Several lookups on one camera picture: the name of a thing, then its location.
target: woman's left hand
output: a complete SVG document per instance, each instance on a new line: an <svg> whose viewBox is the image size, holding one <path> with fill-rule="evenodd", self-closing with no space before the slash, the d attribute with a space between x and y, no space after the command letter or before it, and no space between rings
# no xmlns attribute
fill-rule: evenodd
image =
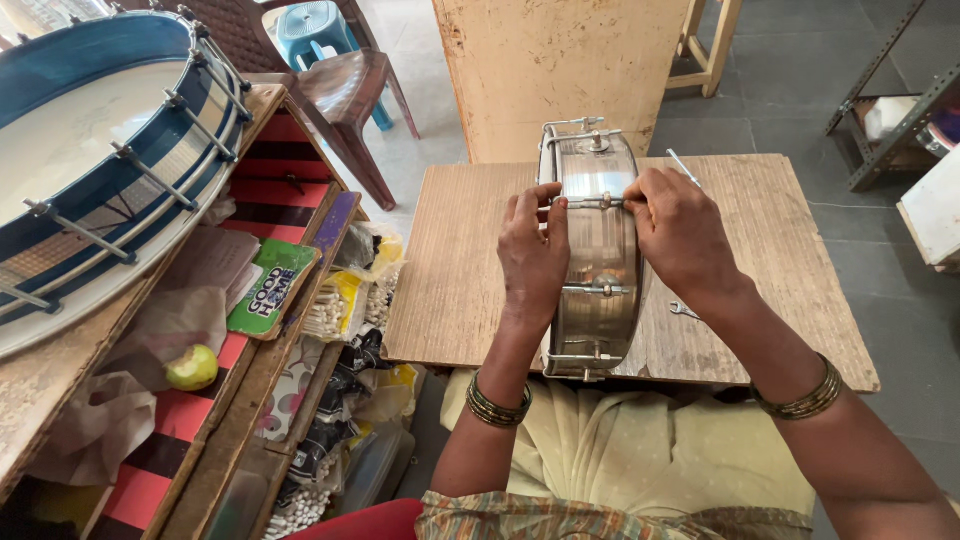
<svg viewBox="0 0 960 540"><path fill-rule="evenodd" d="M570 264L566 199L558 197L549 212L540 211L562 189L559 182L527 189L510 198L503 216L496 249L507 286L503 315L531 330L546 331L553 320Z"/></svg>

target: green bangle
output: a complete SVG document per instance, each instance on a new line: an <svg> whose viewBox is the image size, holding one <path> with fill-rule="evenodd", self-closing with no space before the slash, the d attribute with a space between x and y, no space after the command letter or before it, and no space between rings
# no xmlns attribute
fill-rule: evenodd
<svg viewBox="0 0 960 540"><path fill-rule="evenodd" d="M803 420L816 416L827 410L833 402L840 396L840 390L843 389L843 377L837 368L827 360L826 356L817 353L817 356L824 361L827 366L827 376L812 392L790 404L772 404L760 396L759 390L751 382L750 393L754 396L757 404L760 405L767 414L780 418L782 420Z"/></svg>
<svg viewBox="0 0 960 540"><path fill-rule="evenodd" d="M478 370L477 373L473 374L470 386L467 387L467 406L470 407L470 412L491 426L497 426L498 428L519 426L523 422L523 418L526 417L527 411L530 410L530 404L534 401L530 384L524 385L523 401L520 403L520 408L506 408L494 404L480 393L480 389L477 388L477 374L479 373Z"/></svg>

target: snare drum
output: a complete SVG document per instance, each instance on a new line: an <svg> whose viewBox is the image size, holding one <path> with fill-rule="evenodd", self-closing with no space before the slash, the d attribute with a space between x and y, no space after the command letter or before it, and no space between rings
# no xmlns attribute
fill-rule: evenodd
<svg viewBox="0 0 960 540"><path fill-rule="evenodd" d="M601 380L620 365L651 279L634 216L623 209L623 190L636 179L634 153L619 130L595 130L601 121L543 126L538 183L564 184L570 235L564 292L542 346L547 377ZM580 129L558 129L571 124Z"/></svg>
<svg viewBox="0 0 960 540"><path fill-rule="evenodd" d="M176 245L146 249L216 197L249 88L203 24L169 12L77 21L0 55L0 329L62 317L115 265L142 273Z"/></svg>

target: wrench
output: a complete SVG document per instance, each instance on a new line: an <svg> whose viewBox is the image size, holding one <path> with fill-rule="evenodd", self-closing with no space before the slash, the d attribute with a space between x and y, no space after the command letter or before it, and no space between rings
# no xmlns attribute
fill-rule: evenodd
<svg viewBox="0 0 960 540"><path fill-rule="evenodd" d="M671 302L670 306L672 306L672 309L670 309L670 312L673 313L674 315L686 315L688 317L693 317L698 321L703 320L700 318L700 315L697 315L696 313L691 311L689 307L684 306L679 302Z"/></svg>

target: metal rack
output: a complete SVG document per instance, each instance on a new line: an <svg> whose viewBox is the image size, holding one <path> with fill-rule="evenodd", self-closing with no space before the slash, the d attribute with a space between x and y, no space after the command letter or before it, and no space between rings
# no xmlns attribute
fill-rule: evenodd
<svg viewBox="0 0 960 540"><path fill-rule="evenodd" d="M917 0L910 10L900 20L894 33L887 39L873 61L867 65L863 75L851 88L847 98L837 112L833 114L824 131L830 135L839 125L849 131L859 150L863 164L848 180L850 191L864 191L882 174L887 172L925 172L938 161L917 143L917 135L929 123L934 112L953 103L960 97L960 61L949 68L943 75L937 77L924 94L899 94L919 96L919 101L897 128L879 143L870 142L862 126L863 115L870 110L880 97L893 96L861 96L860 92L870 82L880 64L887 58L894 45L903 35L907 26L924 5L924 0Z"/></svg>

